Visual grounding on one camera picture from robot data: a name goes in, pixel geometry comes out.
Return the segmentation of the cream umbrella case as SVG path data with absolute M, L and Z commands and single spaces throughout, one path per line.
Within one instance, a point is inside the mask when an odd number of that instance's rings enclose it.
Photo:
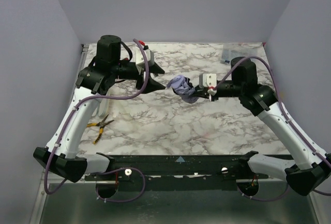
M 101 98 L 97 98 L 97 100 L 99 100 L 100 103 L 97 106 L 97 108 L 94 110 L 92 117 L 104 118 L 109 112 L 110 100 L 108 98 L 104 98 L 103 96 Z

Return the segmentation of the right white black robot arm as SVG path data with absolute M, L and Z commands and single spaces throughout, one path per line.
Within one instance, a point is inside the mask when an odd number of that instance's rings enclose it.
M 255 57 L 231 60 L 227 77 L 214 73 L 199 75 L 195 96 L 215 101 L 237 97 L 241 105 L 261 120 L 291 154 L 291 160 L 249 152 L 241 164 L 254 174 L 265 174 L 287 182 L 296 193 L 306 196 L 330 176 L 330 154 L 320 148 L 296 123 L 281 102 L 276 87 L 258 83 Z

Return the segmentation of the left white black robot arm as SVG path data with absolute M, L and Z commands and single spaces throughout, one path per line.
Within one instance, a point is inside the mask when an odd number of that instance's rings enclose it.
M 112 100 L 128 100 L 165 88 L 151 78 L 152 74 L 164 73 L 154 61 L 153 53 L 139 41 L 136 44 L 141 54 L 131 62 L 121 59 L 121 48 L 125 44 L 118 36 L 100 37 L 95 57 L 78 74 L 72 101 L 60 126 L 44 147 L 34 150 L 33 157 L 45 171 L 75 183 L 84 174 L 103 173 L 110 168 L 110 158 L 106 155 L 78 156 L 82 134 L 94 110 L 107 98 L 108 90 L 117 79 L 134 80 L 138 92 L 112 96 Z

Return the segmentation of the purple folding umbrella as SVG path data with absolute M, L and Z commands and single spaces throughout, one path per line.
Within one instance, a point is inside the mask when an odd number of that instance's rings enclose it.
M 171 88 L 186 103 L 193 104 L 199 99 L 197 96 L 194 96 L 195 88 L 190 83 L 190 79 L 183 75 L 178 75 L 171 79 L 167 84 L 167 88 Z

